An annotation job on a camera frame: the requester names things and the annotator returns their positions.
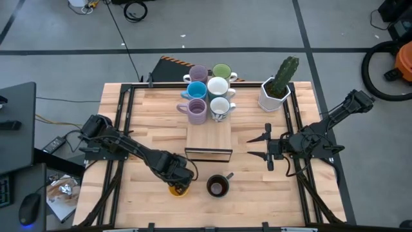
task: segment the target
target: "wooden table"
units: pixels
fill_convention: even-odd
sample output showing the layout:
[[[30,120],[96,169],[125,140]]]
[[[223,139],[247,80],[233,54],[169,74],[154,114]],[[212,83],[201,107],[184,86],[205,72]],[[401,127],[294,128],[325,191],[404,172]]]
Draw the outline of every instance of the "wooden table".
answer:
[[[105,85],[98,110],[112,121],[120,85]],[[295,87],[303,124],[318,121],[311,83],[295,82]],[[178,95],[179,91],[183,89],[138,89],[131,115],[130,130],[134,132],[130,136],[149,148],[183,154],[188,122],[187,116],[176,110],[176,105],[187,100]],[[232,100],[237,108],[231,115],[233,154],[230,162],[197,162],[199,179],[192,182],[186,196],[176,198],[168,192],[167,184],[155,177],[142,160],[131,155],[124,165],[116,228],[147,227],[150,222],[156,227],[261,227],[262,222],[268,222],[270,226],[304,225],[297,180],[285,177],[286,161],[276,160],[275,171],[267,171],[266,162],[247,153],[266,151],[265,142],[246,143],[264,132],[266,122],[272,123],[272,138],[287,131],[283,109],[273,113],[260,109],[257,88],[238,88],[236,91]],[[288,103],[293,114],[292,101]],[[125,113],[122,115],[120,128],[123,128]],[[294,117],[292,121],[294,131],[297,131]],[[106,162],[98,161],[84,174],[74,225],[86,218],[100,197]],[[312,160],[312,167],[319,195],[338,218],[345,220],[333,168],[317,159]],[[190,163],[188,168],[194,170]],[[227,196],[221,199],[210,197],[205,188],[207,179],[214,174],[228,175],[230,172],[234,176]],[[309,194],[306,195],[314,222],[312,201]],[[111,198],[106,204],[105,223],[110,207]]]

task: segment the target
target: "mug handle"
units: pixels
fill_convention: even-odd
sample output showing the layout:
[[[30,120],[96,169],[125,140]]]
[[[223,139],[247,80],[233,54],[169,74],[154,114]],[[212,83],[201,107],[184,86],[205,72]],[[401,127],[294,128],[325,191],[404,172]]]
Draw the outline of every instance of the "mug handle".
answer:
[[[229,112],[234,111],[234,109],[236,109],[236,104],[231,103],[231,104],[230,104],[230,108],[229,108]]]
[[[229,82],[234,82],[238,79],[238,74],[237,73],[231,73],[230,74],[230,79]]]
[[[232,97],[234,97],[235,95],[236,95],[236,90],[230,88],[230,89],[227,90],[226,99],[229,100]]]
[[[180,93],[180,96],[183,97],[184,99],[190,100],[189,99],[189,94],[187,93],[187,91],[183,91]]]
[[[185,113],[187,114],[187,103],[179,103],[176,106],[176,109],[180,112],[180,113]]]
[[[183,76],[183,82],[186,82],[186,83],[192,83],[192,81],[191,81],[191,76],[189,75],[189,74],[186,74],[186,75],[184,75]]]
[[[227,175],[226,179],[229,180],[230,178],[233,177],[233,175],[234,175],[233,173],[230,173],[229,175]]]

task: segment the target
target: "blue mug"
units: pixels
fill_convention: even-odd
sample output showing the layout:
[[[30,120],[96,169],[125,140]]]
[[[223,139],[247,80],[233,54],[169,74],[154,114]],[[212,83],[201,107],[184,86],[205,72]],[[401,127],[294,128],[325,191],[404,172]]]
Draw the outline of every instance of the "blue mug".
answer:
[[[180,95],[187,100],[192,100],[195,98],[205,100],[207,93],[207,87],[200,81],[195,81],[187,86],[187,90],[180,93]]]

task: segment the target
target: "white pot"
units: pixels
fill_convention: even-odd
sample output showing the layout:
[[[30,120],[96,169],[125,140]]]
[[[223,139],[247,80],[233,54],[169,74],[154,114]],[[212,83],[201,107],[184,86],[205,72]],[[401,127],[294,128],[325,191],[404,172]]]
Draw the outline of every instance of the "white pot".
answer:
[[[274,77],[270,77],[267,79],[261,86],[260,86],[260,95],[259,95],[259,106],[262,108],[262,110],[265,110],[266,112],[273,112],[282,106],[283,102],[288,98],[290,95],[290,89],[289,86],[286,86],[287,88],[287,93],[282,99],[277,99],[274,97],[269,97],[265,91],[265,84],[269,81],[272,81],[275,79]]]

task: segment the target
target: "gray floor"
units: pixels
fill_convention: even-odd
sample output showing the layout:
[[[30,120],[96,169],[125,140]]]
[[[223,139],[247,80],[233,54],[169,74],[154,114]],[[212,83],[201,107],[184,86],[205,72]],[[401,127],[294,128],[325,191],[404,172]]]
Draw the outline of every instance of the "gray floor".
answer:
[[[18,0],[0,1],[0,31]],[[298,0],[312,48],[367,48],[387,41],[385,31],[369,25],[370,12],[382,0]],[[119,6],[111,5],[129,48],[303,48],[290,0],[157,0],[148,2],[145,21],[132,24]],[[374,21],[385,26],[379,15]],[[2,50],[107,50],[125,49],[109,14],[99,3],[90,15],[75,15],[65,0],[26,1],[10,28]],[[305,53],[140,53],[131,55],[140,75],[155,67],[162,55],[209,68],[224,62],[239,77],[264,81],[275,74],[288,55],[301,58],[295,81],[312,81]],[[352,89],[363,89],[360,66],[363,53],[315,53],[315,65],[327,107],[333,108]],[[388,93],[409,93],[402,83],[387,84],[382,74],[393,58],[378,54],[371,62],[377,87]],[[1,84],[7,87],[27,81],[37,83],[37,95],[73,100],[99,100],[105,82],[135,82],[129,57],[111,55],[0,55]],[[354,115],[335,128],[344,174],[358,224],[397,227],[412,219],[410,135],[411,102],[376,101],[367,114]],[[98,109],[97,103],[37,101],[36,112],[55,121],[84,123]],[[36,122],[35,145],[42,148],[72,128]],[[77,139],[71,138],[77,145]],[[70,158],[68,148],[59,156]],[[48,229],[60,225],[48,216]]]

